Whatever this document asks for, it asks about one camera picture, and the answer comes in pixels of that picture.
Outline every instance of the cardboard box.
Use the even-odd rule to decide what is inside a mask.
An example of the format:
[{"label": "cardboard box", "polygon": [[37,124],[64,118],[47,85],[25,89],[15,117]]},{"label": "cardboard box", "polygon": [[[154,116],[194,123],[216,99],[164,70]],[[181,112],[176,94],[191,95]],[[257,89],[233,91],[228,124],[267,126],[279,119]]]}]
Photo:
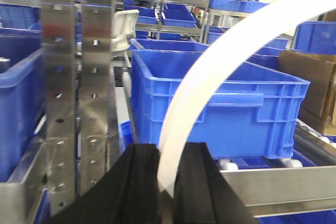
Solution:
[{"label": "cardboard box", "polygon": [[283,51],[278,69],[311,83],[299,119],[323,135],[336,136],[336,56]]}]

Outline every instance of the crate handle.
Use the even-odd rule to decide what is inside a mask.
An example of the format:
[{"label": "crate handle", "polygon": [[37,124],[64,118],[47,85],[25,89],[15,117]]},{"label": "crate handle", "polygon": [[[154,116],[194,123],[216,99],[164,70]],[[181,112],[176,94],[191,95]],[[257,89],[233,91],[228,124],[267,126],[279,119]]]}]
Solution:
[{"label": "crate handle", "polygon": [[264,94],[253,90],[233,90],[215,93],[209,101],[209,107],[261,107]]}]

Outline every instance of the white chair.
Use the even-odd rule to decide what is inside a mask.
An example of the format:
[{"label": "white chair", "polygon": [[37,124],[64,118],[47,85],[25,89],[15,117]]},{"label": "white chair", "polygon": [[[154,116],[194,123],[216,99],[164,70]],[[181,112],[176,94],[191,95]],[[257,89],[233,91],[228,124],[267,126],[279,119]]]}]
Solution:
[{"label": "white chair", "polygon": [[135,25],[138,16],[139,10],[122,10],[114,14],[114,19],[112,21],[112,56],[118,56],[113,54],[113,52],[124,51],[123,54],[128,67],[131,65],[126,50],[130,47],[129,38],[135,37]]}]

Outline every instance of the white flexible hose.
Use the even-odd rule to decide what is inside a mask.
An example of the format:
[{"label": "white flexible hose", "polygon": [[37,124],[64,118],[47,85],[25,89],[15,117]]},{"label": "white flexible hose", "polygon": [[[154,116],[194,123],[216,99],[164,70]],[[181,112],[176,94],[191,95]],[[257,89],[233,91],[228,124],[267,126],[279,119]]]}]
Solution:
[{"label": "white flexible hose", "polygon": [[274,37],[335,8],[334,0],[279,0],[239,22],[201,55],[181,82],[163,123],[158,170],[161,191],[173,196],[184,144],[198,115],[223,81]]}]

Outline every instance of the blue plastic crate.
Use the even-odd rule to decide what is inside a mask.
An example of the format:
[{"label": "blue plastic crate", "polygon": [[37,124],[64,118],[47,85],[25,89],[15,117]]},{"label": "blue plastic crate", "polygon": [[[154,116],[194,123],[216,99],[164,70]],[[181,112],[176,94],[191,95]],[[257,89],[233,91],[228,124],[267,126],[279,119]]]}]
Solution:
[{"label": "blue plastic crate", "polygon": [[181,34],[160,33],[160,39],[164,40],[182,40]]},{"label": "blue plastic crate", "polygon": [[254,55],[252,55],[247,61],[258,64],[260,66],[278,69],[278,57],[282,49],[262,47]]},{"label": "blue plastic crate", "polygon": [[208,48],[208,45],[194,41],[131,39],[131,43],[137,50],[204,52]]},{"label": "blue plastic crate", "polygon": [[148,38],[148,31],[135,31],[137,39],[147,39]]},{"label": "blue plastic crate", "polygon": [[162,12],[162,23],[166,26],[194,28],[196,19],[190,12],[185,13],[178,10],[164,10]]},{"label": "blue plastic crate", "polygon": [[124,5],[124,10],[139,10],[139,17],[137,23],[145,23],[145,24],[157,24],[158,17],[157,13],[154,9],[148,9],[140,6],[132,6],[132,5]]},{"label": "blue plastic crate", "polygon": [[176,4],[165,4],[164,10],[179,10],[181,12],[189,12],[188,8],[185,5],[176,5]]},{"label": "blue plastic crate", "polygon": [[121,123],[120,130],[120,151],[124,152],[129,144],[134,143],[131,122],[126,121]]},{"label": "blue plastic crate", "polygon": [[216,26],[211,26],[209,27],[209,32],[208,32],[208,44],[212,44],[215,42],[223,33],[225,33],[229,28],[226,27],[216,27]]},{"label": "blue plastic crate", "polygon": [[288,43],[288,39],[283,38],[275,38],[271,42],[265,45],[265,47],[273,47],[273,48],[279,48],[279,49],[286,49]]},{"label": "blue plastic crate", "polygon": [[40,33],[0,29],[0,55],[11,60],[0,73],[0,182],[20,161],[44,110],[42,51],[34,52],[39,47]]},{"label": "blue plastic crate", "polygon": [[36,21],[35,19],[0,18],[3,28],[28,29]]},{"label": "blue plastic crate", "polygon": [[254,13],[255,11],[268,5],[259,1],[240,1],[240,11],[243,13]]},{"label": "blue plastic crate", "polygon": [[[140,143],[158,144],[173,95],[200,55],[133,51],[131,104]],[[206,142],[214,158],[291,157],[296,118],[308,85],[245,62],[216,91],[188,140]]]},{"label": "blue plastic crate", "polygon": [[0,4],[0,17],[36,20],[38,17],[38,9],[27,6]]},{"label": "blue plastic crate", "polygon": [[336,22],[310,21],[297,27],[294,49],[336,55]]},{"label": "blue plastic crate", "polygon": [[239,12],[242,1],[237,0],[210,0],[209,7],[217,10]]},{"label": "blue plastic crate", "polygon": [[29,30],[41,31],[41,23],[36,22],[29,27]]}]

